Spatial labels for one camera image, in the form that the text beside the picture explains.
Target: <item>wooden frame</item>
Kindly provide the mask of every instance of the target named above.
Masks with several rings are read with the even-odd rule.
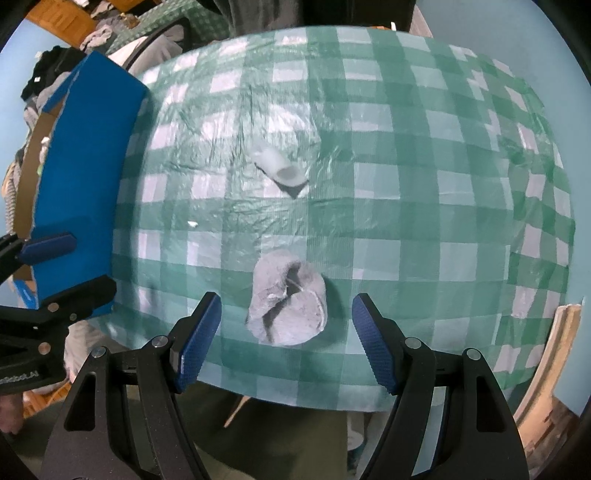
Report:
[[[533,461],[547,458],[575,420],[576,416],[553,392],[569,357],[580,318],[581,305],[558,307],[540,364],[513,415],[530,468]]]

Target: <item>table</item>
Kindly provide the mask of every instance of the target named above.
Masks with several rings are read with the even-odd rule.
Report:
[[[210,45],[145,72],[95,320],[137,347],[207,290],[223,319],[204,382],[263,400],[375,411],[350,321],[368,292],[433,349],[478,348],[501,388],[532,377],[566,291],[569,185],[543,106],[506,65],[434,39],[310,27]],[[295,199],[249,161],[264,137],[306,170]],[[259,345],[252,268],[288,248],[324,275],[329,321]]]

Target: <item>blue foam board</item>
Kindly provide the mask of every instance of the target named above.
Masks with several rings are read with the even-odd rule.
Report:
[[[119,179],[147,88],[100,53],[76,67],[47,105],[65,99],[54,124],[33,213],[32,239],[72,233],[76,249],[33,267],[37,297],[111,275]],[[109,313],[112,305],[93,316]]]

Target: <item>light blue wall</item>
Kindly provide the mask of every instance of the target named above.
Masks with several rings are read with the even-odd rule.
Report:
[[[572,190],[576,221],[567,302],[591,299],[591,86],[550,20],[532,0],[418,0],[433,37],[507,64],[536,91]],[[591,313],[554,394],[580,414],[591,393]]]
[[[0,51],[0,178],[22,147],[28,127],[22,112],[25,102],[21,92],[33,73],[38,51],[51,50],[54,46],[67,47],[59,38],[35,24],[24,20],[6,46]],[[0,201],[0,233],[6,233],[4,201]],[[16,305],[17,297],[7,284],[0,286],[0,304]]]

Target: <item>wooden furniture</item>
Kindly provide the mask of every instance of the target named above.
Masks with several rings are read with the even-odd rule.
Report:
[[[581,305],[560,306],[540,364],[513,418],[530,471],[537,471],[577,424],[577,417],[553,396],[569,357],[581,318]]]
[[[120,12],[128,12],[133,7],[137,7],[143,1],[144,0],[109,0],[109,3]],[[153,0],[153,4],[155,5],[160,3],[162,3],[160,0]]]
[[[96,28],[90,15],[70,0],[41,0],[26,18],[76,48]]]

